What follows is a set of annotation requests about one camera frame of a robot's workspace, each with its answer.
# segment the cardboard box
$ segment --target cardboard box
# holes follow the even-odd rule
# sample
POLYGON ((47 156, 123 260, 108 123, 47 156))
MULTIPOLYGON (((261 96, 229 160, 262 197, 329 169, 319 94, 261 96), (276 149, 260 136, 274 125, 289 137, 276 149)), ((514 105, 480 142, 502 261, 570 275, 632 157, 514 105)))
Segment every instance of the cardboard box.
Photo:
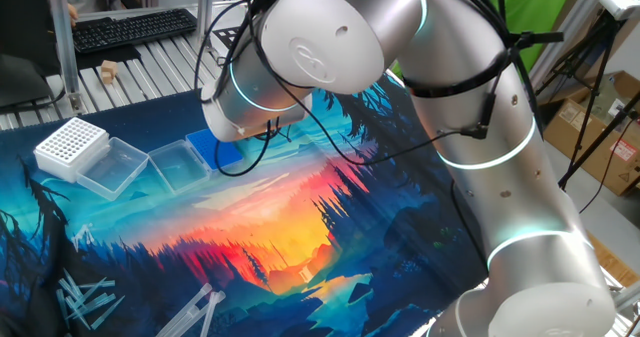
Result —
MULTIPOLYGON (((616 91, 618 91, 621 97, 630 99, 640 91, 640 81, 635 79, 627 72, 621 71, 608 74, 604 76, 604 79, 609 79, 613 82, 613 86, 615 87, 616 91)), ((595 77, 585 79, 585 82, 590 86, 593 86, 595 81, 595 77)), ((557 102, 562 101, 563 99, 570 99, 572 101, 580 103, 588 97, 589 90, 583 85, 578 84, 565 88, 558 92, 558 94, 556 94, 556 96, 553 98, 553 101, 557 102)), ((636 110, 640 111, 640 106, 636 106, 636 110)))
MULTIPOLYGON (((614 87, 621 96, 633 97, 636 93, 640 92, 640 81, 635 80, 635 78, 624 72, 618 73, 614 77, 616 78, 614 87)), ((586 88, 581 92, 574 91, 571 95, 567 95, 567 100, 564 105, 544 131, 545 139, 569 158, 573 155, 586 111, 586 109, 576 103, 576 101, 581 102, 588 96, 589 90, 586 88)), ((578 157, 582 155, 584 150, 591 145, 606 126, 606 123, 593 116, 589 118, 583 137, 582 150, 578 152, 578 157)), ((620 133, 613 131, 591 157, 587 159, 584 165, 582 165, 582 168, 595 179, 602 180, 607 163, 611 157, 611 152, 618 138, 620 138, 620 133)), ((640 126, 634 123, 629 127, 627 133, 625 133, 618 144, 604 180, 604 185, 613 193, 620 196, 640 182, 639 151, 640 126)))

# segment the clear plastic container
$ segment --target clear plastic container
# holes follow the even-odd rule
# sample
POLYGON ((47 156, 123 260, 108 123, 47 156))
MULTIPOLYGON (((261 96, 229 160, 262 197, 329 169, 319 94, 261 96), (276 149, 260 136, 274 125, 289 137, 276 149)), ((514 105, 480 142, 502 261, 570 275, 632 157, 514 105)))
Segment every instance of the clear plastic container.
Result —
POLYGON ((178 195, 209 180, 211 172, 186 141, 149 152, 151 163, 169 189, 178 195))
POLYGON ((78 184, 114 201, 147 167, 148 161, 144 152, 112 138, 108 146, 78 170, 78 184))

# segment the black keyboard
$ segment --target black keyboard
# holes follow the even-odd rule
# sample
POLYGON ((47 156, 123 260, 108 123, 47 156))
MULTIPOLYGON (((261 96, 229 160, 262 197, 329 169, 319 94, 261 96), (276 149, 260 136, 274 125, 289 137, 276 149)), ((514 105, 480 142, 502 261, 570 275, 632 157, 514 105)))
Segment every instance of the black keyboard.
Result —
POLYGON ((189 11, 174 9, 78 27, 73 31, 73 43, 76 51, 89 53, 191 32, 196 26, 197 20, 189 11))

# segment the desk mat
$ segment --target desk mat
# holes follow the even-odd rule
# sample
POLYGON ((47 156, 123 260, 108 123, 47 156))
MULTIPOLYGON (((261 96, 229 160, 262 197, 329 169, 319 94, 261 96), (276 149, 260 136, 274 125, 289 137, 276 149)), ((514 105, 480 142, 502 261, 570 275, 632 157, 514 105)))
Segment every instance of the desk mat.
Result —
MULTIPOLYGON (((427 139, 387 76, 313 102, 354 159, 427 139)), ((145 152, 206 128, 191 92, 82 118, 145 152)), ((207 283, 226 294, 208 336, 408 336, 485 278, 432 147, 357 167, 307 119, 248 175, 174 196, 149 166, 109 202, 37 169, 32 150, 62 123, 0 133, 0 311, 46 327, 34 336, 155 336, 207 283), (92 298, 124 297, 96 329, 63 323, 63 268, 78 285, 113 281, 92 298)), ((262 143, 237 144, 245 165, 262 143)), ((114 303, 85 316, 89 327, 114 303)))

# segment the white robot arm segment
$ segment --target white robot arm segment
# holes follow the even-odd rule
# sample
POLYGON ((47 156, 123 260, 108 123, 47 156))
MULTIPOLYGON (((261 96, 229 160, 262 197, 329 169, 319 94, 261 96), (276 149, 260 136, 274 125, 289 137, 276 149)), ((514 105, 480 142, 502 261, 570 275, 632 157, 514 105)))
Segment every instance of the white robot arm segment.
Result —
MULTIPOLYGON (((505 49, 468 0, 279 0, 255 22, 271 67, 300 98, 310 90, 294 85, 364 90, 397 58, 431 138, 475 126, 495 80, 446 97, 418 97, 421 90, 469 79, 505 49)), ((299 107, 254 55, 239 52, 231 81, 205 106, 208 121, 229 122, 210 123, 221 140, 264 132, 268 120, 299 107)), ((212 95, 215 87, 206 88, 212 95)), ((601 337, 613 324, 613 301, 526 96, 507 67, 486 138, 435 142, 481 225, 490 279, 455 301, 429 337, 601 337)), ((297 111, 287 123, 305 117, 297 111)))

